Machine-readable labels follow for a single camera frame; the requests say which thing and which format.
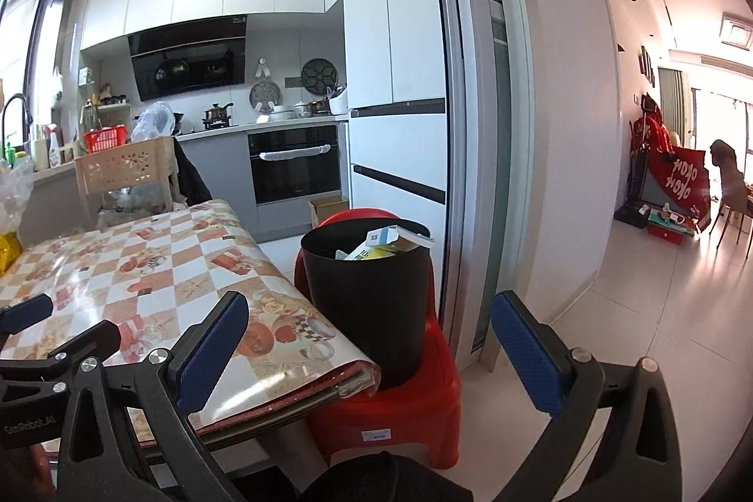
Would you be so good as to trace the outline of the cardboard box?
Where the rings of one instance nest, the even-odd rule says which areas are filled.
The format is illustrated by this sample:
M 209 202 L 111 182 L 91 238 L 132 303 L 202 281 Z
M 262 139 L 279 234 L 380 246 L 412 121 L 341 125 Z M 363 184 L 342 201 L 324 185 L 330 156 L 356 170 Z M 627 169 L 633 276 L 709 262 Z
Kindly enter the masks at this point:
M 309 201 L 312 228 L 318 227 L 332 215 L 350 209 L 348 198 L 342 195 L 319 196 Z

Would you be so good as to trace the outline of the beige perforated storage cart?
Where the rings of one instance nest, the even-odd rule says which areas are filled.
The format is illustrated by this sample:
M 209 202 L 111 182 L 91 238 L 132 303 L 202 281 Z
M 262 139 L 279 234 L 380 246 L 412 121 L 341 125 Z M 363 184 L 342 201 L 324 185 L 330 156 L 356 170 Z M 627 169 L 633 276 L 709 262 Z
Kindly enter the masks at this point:
M 174 210 L 171 181 L 177 181 L 174 138 L 156 139 L 115 146 L 74 160 L 80 205 L 88 225 L 95 225 L 92 204 L 95 196 L 143 185 L 158 185 L 163 205 Z

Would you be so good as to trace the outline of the black built-in oven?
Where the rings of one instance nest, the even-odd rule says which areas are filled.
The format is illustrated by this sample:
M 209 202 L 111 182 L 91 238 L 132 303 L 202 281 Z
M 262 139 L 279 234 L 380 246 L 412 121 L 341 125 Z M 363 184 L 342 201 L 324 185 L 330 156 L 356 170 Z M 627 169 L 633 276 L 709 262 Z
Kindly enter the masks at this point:
M 335 125 L 250 134 L 248 144 L 258 204 L 307 198 L 342 187 Z

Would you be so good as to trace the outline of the patterned tablecloth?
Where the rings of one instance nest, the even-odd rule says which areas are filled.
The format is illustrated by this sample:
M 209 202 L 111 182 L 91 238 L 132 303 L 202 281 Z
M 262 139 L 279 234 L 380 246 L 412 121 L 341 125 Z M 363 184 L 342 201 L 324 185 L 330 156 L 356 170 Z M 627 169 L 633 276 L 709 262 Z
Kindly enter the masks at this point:
M 170 348 L 230 290 L 248 302 L 249 325 L 206 406 L 199 433 L 299 408 L 320 391 L 373 394 L 380 369 L 285 278 L 222 200 L 107 231 L 28 247 L 1 278 L 10 307 L 45 293 L 51 316 L 2 349 L 5 359 L 46 357 L 102 320 L 117 325 L 111 364 Z

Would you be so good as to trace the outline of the white refrigerator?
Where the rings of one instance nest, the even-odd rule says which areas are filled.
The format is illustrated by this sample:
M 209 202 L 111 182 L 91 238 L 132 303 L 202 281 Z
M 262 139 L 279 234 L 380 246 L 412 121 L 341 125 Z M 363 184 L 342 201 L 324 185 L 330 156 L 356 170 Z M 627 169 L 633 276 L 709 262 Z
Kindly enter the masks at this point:
M 443 265 L 447 77 L 441 0 L 344 0 L 354 207 L 415 220 Z

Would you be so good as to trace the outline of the black kitchen faucet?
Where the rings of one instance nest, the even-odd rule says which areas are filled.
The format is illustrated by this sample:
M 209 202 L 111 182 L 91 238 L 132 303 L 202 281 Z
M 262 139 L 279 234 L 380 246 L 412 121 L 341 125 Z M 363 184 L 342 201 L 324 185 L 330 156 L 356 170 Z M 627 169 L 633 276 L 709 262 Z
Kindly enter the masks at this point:
M 29 97 L 24 93 L 16 93 L 7 97 L 1 109 L 1 149 L 12 146 L 14 149 L 24 149 L 31 137 L 33 116 Z

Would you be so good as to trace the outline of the black trash bin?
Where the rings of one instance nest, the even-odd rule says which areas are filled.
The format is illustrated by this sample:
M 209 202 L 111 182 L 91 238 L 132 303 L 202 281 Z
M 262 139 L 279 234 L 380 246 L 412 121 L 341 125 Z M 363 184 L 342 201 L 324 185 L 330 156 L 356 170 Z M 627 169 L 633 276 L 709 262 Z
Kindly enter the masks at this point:
M 419 243 L 367 260 L 339 259 L 389 227 Z M 434 306 L 433 238 L 407 219 L 360 218 L 319 225 L 301 240 L 305 295 L 335 328 L 371 359 L 386 389 L 419 371 L 427 311 Z

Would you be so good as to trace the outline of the red plastic basket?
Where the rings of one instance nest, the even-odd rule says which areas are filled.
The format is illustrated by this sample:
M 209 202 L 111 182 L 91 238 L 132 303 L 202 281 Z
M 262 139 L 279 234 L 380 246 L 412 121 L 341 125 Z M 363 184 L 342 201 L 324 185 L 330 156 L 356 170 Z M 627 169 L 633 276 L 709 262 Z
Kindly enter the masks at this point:
M 88 154 L 117 148 L 127 141 L 128 129 L 124 125 L 97 128 L 83 135 L 84 149 Z

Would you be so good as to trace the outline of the black range hood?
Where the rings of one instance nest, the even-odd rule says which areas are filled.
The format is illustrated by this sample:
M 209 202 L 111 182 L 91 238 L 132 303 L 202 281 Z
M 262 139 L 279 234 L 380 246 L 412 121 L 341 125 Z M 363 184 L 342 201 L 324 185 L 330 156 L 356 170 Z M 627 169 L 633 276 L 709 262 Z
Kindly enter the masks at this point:
M 245 81 L 245 15 L 162 25 L 129 34 L 128 43 L 142 101 Z

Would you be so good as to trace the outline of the clear plastic bag on cart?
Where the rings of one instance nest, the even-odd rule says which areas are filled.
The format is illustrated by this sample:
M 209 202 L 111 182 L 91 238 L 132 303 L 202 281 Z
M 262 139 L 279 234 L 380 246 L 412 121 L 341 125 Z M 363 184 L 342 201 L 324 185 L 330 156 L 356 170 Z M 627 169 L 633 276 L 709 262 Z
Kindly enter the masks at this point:
M 131 131 L 130 140 L 133 143 L 157 139 L 157 137 L 171 136 L 175 128 L 175 115 L 171 107 L 163 102 L 151 104 L 138 117 Z

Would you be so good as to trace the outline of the cooking pot on stove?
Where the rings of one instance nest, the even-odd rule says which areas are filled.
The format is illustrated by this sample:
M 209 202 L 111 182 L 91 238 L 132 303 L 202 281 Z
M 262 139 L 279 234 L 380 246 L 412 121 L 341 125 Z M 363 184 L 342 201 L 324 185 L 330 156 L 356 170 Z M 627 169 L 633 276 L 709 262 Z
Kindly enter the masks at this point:
M 203 125 L 206 130 L 231 126 L 231 110 L 233 103 L 213 103 L 212 107 L 204 111 Z

